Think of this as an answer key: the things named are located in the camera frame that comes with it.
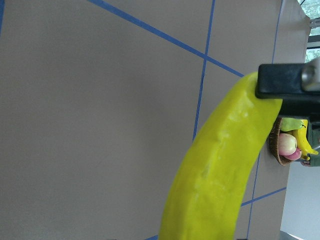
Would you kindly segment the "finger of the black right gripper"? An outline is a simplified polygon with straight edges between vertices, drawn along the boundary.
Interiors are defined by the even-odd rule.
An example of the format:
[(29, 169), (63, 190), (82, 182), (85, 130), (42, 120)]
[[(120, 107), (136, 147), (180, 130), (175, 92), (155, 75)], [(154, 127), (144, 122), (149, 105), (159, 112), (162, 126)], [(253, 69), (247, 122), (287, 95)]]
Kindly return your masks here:
[(255, 95), (260, 99), (319, 100), (320, 65), (262, 64), (258, 68)]
[(320, 99), (292, 100), (284, 99), (279, 115), (289, 118), (301, 118), (308, 120), (320, 119)]

